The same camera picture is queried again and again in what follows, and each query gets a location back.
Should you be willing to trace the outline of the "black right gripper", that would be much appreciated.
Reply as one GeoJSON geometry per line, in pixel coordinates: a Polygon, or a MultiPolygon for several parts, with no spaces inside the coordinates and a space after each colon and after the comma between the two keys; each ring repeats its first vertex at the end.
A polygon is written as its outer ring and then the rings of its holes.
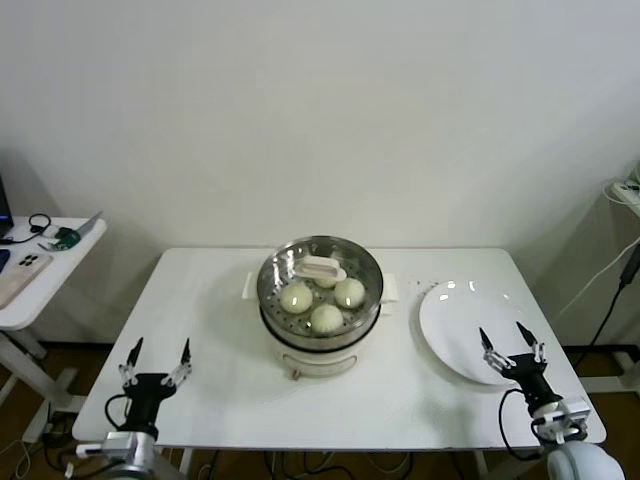
{"type": "Polygon", "coordinates": [[[522,389],[529,408],[541,408],[563,399],[553,391],[544,377],[547,368],[545,344],[522,323],[516,323],[532,353],[509,356],[498,353],[482,327],[479,328],[484,361],[497,373],[515,381],[522,389]]]}

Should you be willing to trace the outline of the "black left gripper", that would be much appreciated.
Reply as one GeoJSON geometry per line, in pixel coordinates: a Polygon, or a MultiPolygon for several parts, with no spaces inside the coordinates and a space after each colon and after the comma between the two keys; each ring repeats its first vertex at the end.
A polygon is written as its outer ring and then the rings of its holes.
{"type": "Polygon", "coordinates": [[[156,419],[161,403],[173,396],[192,372],[190,339],[187,339],[179,365],[169,374],[141,373],[135,377],[135,366],[144,338],[140,337],[130,350],[126,362],[118,367],[125,396],[131,401],[122,430],[141,432],[158,439],[156,419]]]}

